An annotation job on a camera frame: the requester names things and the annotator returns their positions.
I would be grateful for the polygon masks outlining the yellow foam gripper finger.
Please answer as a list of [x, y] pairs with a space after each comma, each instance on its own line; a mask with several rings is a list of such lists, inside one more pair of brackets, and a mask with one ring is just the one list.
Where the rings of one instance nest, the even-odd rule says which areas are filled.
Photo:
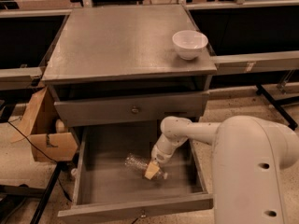
[[146, 177], [148, 180], [151, 180], [159, 172], [159, 170], [159, 165], [155, 161], [151, 161], [148, 164], [144, 177]]

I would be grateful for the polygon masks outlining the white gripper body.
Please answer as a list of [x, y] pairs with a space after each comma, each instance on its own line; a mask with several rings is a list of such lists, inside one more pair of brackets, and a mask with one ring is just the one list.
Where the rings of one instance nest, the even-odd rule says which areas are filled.
[[159, 165], [168, 163], [175, 151], [186, 141], [186, 137], [169, 138], [162, 133], [153, 146], [151, 151], [151, 159]]

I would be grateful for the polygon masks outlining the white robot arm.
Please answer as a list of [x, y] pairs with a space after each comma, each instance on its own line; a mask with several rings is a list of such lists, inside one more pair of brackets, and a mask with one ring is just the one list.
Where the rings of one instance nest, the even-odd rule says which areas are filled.
[[251, 116], [223, 122], [167, 117], [145, 177], [152, 179], [189, 139], [212, 146], [215, 224], [288, 224], [280, 171], [299, 159], [292, 129]]

